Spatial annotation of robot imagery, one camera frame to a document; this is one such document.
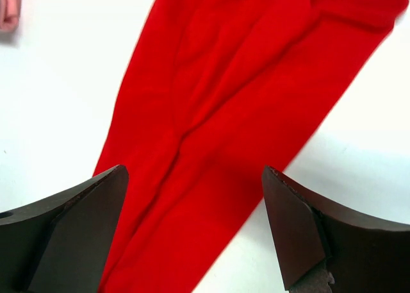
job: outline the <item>white surface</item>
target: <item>white surface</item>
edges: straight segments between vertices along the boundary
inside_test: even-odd
[[[151,3],[24,0],[20,31],[0,36],[0,211],[91,176]],[[286,173],[410,224],[409,100],[406,15]],[[263,203],[195,291],[284,292]]]

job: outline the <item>white table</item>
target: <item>white table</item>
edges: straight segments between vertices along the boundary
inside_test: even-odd
[[[87,180],[153,0],[24,0],[0,36],[0,212]],[[286,173],[337,202],[410,224],[410,14]],[[195,289],[284,292],[262,202]]]

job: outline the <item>pink fabric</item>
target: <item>pink fabric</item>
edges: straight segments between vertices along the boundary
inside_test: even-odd
[[[11,32],[19,25],[21,0],[0,0],[0,31]]]

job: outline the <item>red garment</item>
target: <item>red garment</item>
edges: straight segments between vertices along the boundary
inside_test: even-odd
[[[407,4],[156,0],[95,171],[130,173],[100,292],[190,292]]]

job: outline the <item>metal object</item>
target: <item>metal object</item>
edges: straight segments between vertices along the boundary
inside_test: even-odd
[[[97,292],[127,183],[126,168],[116,166],[0,213],[0,292]]]
[[[410,226],[372,217],[266,168],[263,192],[291,293],[410,292]]]

